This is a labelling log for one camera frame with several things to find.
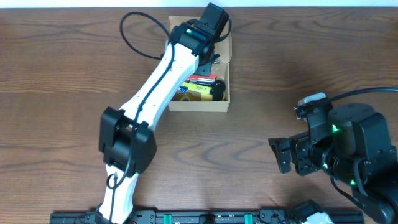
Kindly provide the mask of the brown cardboard box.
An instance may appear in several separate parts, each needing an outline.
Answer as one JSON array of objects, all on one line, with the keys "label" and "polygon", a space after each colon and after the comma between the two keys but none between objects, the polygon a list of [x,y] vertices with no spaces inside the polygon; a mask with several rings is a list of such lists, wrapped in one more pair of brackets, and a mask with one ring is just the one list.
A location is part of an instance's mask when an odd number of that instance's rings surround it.
[{"label": "brown cardboard box", "polygon": [[191,92],[195,97],[194,101],[180,101],[179,95],[182,93],[178,90],[172,101],[169,103],[169,111],[173,112],[227,112],[230,104],[230,90],[229,90],[229,61],[232,57],[232,36],[231,34],[222,42],[215,44],[215,53],[220,54],[216,59],[219,64],[212,65],[211,74],[217,76],[225,82],[226,90],[222,101],[212,101],[201,98],[201,94]]}]

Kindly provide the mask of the red black stapler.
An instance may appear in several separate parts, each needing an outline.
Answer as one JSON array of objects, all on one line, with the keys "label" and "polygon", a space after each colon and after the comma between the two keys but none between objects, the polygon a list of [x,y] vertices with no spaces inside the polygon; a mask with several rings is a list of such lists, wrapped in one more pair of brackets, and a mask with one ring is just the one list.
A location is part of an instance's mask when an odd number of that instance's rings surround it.
[{"label": "red black stapler", "polygon": [[204,75],[190,75],[186,82],[190,83],[197,83],[199,85],[211,85],[215,80],[217,79],[217,76],[214,74],[204,76]]}]

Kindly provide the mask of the black correction tape dispenser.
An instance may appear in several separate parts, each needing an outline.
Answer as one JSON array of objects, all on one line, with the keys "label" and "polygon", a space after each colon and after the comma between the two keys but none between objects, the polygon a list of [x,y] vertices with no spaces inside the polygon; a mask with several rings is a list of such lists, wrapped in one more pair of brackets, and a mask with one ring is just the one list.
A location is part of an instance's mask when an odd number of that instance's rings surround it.
[{"label": "black correction tape dispenser", "polygon": [[213,101],[221,101],[224,98],[226,85],[223,80],[215,80],[211,86]]}]

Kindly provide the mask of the yellow highlighter marker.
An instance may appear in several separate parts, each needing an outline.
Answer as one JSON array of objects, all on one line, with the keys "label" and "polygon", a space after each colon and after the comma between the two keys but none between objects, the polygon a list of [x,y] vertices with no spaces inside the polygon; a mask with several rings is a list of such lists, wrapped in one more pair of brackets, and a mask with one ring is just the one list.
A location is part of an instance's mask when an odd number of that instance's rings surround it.
[{"label": "yellow highlighter marker", "polygon": [[212,89],[209,86],[204,86],[204,85],[198,85],[194,83],[187,83],[183,82],[181,84],[181,87],[188,90],[188,91],[194,91],[202,94],[207,94],[210,95],[212,94]]}]

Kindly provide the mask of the yellow sticky notepad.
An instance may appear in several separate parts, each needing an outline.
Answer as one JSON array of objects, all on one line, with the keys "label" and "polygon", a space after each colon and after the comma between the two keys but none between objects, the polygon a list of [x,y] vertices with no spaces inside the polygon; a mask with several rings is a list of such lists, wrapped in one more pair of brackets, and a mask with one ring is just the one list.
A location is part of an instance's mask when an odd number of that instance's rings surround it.
[{"label": "yellow sticky notepad", "polygon": [[224,101],[225,93],[222,95],[200,94],[200,101]]}]

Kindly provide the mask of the yellow adhesive tape roll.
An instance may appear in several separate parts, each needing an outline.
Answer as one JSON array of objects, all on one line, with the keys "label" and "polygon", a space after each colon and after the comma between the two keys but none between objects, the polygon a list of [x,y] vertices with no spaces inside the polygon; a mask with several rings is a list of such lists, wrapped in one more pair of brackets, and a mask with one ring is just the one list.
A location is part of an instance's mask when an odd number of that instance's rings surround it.
[{"label": "yellow adhesive tape roll", "polygon": [[182,93],[178,96],[178,101],[194,101],[195,97],[191,93]]}]

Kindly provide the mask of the blue white staples box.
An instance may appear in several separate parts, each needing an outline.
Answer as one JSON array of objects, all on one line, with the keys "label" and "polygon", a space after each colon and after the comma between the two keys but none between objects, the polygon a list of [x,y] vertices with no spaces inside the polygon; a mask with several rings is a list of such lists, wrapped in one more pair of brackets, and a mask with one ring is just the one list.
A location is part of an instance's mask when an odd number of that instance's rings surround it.
[{"label": "blue white staples box", "polygon": [[188,88],[184,87],[184,86],[180,86],[179,90],[180,90],[181,93],[186,93],[188,91]]}]

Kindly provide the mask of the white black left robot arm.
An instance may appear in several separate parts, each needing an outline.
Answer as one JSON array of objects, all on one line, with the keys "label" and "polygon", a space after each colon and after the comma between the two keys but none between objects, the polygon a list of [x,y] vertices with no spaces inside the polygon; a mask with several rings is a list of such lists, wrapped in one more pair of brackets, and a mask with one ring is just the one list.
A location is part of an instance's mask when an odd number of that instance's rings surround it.
[{"label": "white black left robot arm", "polygon": [[99,151],[107,179],[98,223],[124,223],[133,210],[137,179],[152,162],[157,146],[155,129],[165,107],[197,68],[215,59],[215,44],[232,22],[190,19],[168,31],[165,52],[141,89],[120,109],[108,107],[101,115]]}]

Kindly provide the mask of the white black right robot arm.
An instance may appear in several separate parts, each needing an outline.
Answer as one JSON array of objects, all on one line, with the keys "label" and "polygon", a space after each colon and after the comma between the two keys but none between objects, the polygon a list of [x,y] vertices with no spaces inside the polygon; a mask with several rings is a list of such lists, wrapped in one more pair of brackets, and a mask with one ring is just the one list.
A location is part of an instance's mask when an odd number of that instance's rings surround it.
[{"label": "white black right robot arm", "polygon": [[270,138],[281,173],[318,170],[340,181],[340,191],[377,223],[397,223],[397,148],[387,121],[372,106],[353,103],[333,107],[306,104],[296,109],[308,131],[289,138]]}]

